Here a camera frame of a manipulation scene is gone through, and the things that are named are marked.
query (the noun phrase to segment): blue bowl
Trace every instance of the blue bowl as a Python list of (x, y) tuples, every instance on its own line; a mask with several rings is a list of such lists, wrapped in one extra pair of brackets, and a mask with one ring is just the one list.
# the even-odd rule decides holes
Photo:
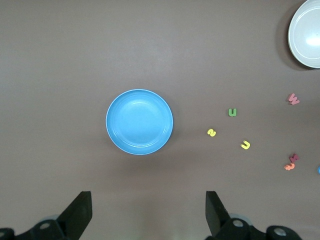
[(133, 89), (116, 97), (105, 118), (113, 143), (134, 155), (154, 153), (169, 140), (174, 120), (169, 105), (158, 94)]

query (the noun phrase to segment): white bowl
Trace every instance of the white bowl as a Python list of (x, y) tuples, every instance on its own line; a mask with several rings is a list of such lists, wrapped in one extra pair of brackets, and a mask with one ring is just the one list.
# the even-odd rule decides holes
[(307, 0), (295, 12), (288, 31), (294, 57), (311, 68), (320, 68), (320, 0)]

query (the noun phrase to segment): gray table surface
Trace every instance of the gray table surface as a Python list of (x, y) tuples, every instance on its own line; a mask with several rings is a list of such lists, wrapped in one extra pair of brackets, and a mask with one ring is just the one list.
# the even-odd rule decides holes
[[(20, 234), (90, 190), (82, 240), (203, 240), (217, 191), (261, 231), (319, 239), (320, 71), (287, 43), (302, 3), (2, 0), (0, 227)], [(144, 156), (118, 149), (105, 124), (113, 99), (139, 88), (174, 117)]]

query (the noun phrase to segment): blue object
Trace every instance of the blue object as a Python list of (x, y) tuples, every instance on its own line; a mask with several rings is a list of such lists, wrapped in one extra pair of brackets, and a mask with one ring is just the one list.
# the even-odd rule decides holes
[(146, 155), (166, 144), (174, 120), (162, 97), (149, 90), (133, 89), (113, 100), (105, 124), (118, 148), (129, 154)]

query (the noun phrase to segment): screw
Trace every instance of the screw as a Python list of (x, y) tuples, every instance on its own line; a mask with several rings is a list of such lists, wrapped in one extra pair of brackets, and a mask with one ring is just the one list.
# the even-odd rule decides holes
[(273, 231), (275, 232), (275, 234), (277, 234), (281, 237), (287, 236), (287, 233), (282, 228), (277, 227)]
[(42, 225), (40, 226), (40, 229), (43, 230), (43, 229), (48, 228), (49, 226), (50, 226), (50, 223), (45, 222), (44, 224), (42, 224)]
[(234, 220), (232, 223), (238, 228), (242, 228), (244, 226), (243, 222), (240, 220)]

